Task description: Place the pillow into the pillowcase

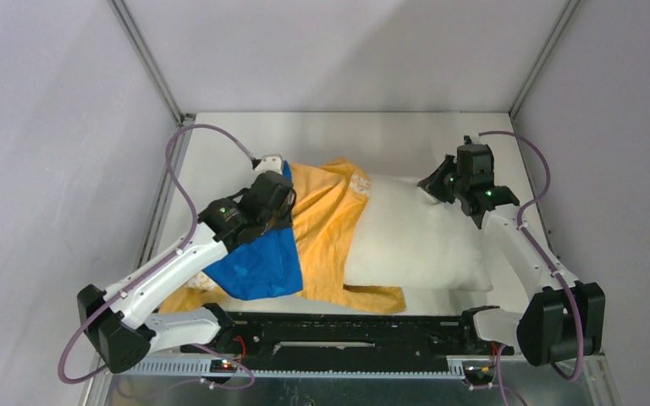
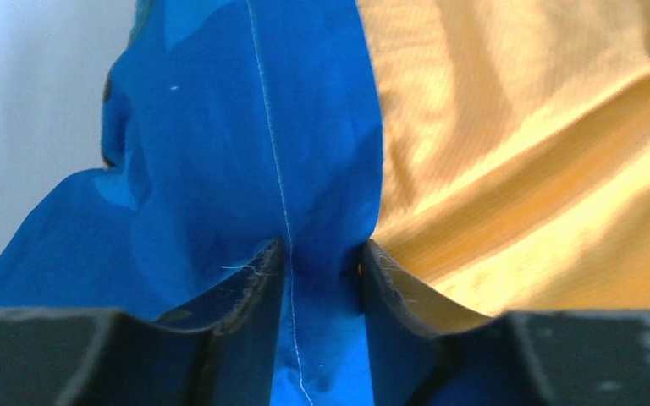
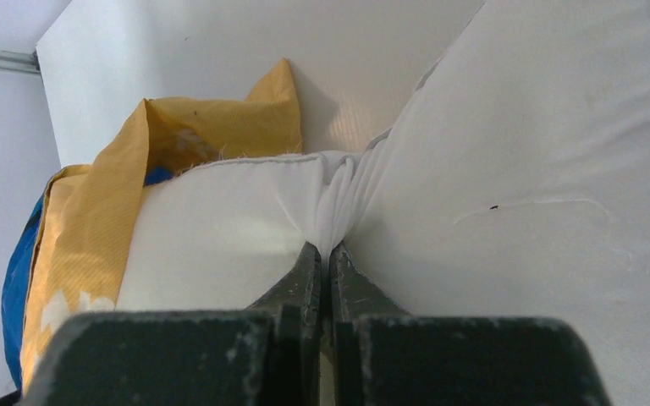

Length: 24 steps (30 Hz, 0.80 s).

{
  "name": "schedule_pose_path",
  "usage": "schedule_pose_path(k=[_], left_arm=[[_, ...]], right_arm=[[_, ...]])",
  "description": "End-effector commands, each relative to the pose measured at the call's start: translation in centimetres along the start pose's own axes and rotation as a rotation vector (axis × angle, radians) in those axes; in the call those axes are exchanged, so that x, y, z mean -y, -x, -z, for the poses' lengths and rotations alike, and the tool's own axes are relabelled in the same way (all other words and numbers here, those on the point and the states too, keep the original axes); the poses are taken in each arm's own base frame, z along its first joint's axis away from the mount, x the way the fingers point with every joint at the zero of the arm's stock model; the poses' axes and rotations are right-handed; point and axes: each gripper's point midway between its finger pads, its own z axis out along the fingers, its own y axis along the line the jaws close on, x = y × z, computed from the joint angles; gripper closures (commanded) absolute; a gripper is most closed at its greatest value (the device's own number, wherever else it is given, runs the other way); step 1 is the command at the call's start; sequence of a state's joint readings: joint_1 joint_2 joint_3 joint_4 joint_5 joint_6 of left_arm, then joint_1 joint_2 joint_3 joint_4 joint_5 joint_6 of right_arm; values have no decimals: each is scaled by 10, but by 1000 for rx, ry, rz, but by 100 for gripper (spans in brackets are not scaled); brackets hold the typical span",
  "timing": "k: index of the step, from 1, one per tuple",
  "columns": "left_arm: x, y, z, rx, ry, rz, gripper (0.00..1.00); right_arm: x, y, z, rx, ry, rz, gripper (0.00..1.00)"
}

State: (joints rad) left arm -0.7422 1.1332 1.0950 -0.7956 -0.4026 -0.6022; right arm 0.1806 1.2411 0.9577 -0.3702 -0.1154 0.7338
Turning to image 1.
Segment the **yellow and blue pillowcase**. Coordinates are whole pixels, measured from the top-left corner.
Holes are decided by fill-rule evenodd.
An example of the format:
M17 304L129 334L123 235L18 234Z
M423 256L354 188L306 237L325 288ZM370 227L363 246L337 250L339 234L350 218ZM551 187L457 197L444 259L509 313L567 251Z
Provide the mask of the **yellow and blue pillowcase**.
M164 300L163 313L225 299L292 294L378 314L405 310L400 288L357 287L344 281L355 227L369 201L367 175L346 158L320 167L288 163L285 175L296 192L292 226L268 232L207 266L195 281Z

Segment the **white pillow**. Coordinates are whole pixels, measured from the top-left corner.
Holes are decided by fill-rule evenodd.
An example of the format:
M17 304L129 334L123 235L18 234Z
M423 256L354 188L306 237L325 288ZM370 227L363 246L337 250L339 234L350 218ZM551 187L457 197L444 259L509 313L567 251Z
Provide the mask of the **white pillow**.
M415 178L373 174L344 265L356 287L488 292L482 237L460 209L418 187Z

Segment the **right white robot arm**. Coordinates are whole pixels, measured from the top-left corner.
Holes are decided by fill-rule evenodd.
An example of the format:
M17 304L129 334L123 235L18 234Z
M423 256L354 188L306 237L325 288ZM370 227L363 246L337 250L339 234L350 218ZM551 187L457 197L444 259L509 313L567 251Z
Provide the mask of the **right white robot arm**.
M489 237L519 278L528 298L524 312L498 306L470 309L458 331L460 346L479 354L491 342L511 347L533 366L550 365L568 381L603 341L606 296L597 283L583 283L554 253L540 245L523 218L514 192L494 183L494 156L484 144L465 144L418 187L443 203L458 203Z

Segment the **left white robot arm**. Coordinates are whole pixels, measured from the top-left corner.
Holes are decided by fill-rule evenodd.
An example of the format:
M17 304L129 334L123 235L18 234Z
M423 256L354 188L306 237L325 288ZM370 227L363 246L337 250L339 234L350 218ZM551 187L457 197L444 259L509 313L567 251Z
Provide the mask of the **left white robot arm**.
M249 187L193 211L187 233L144 266L106 288L82 288L76 296L77 335L89 340L112 373L130 370L148 354L168 348L227 350L234 330L219 305L174 313L159 308L198 275L243 300L300 291L295 200L288 168L257 171Z

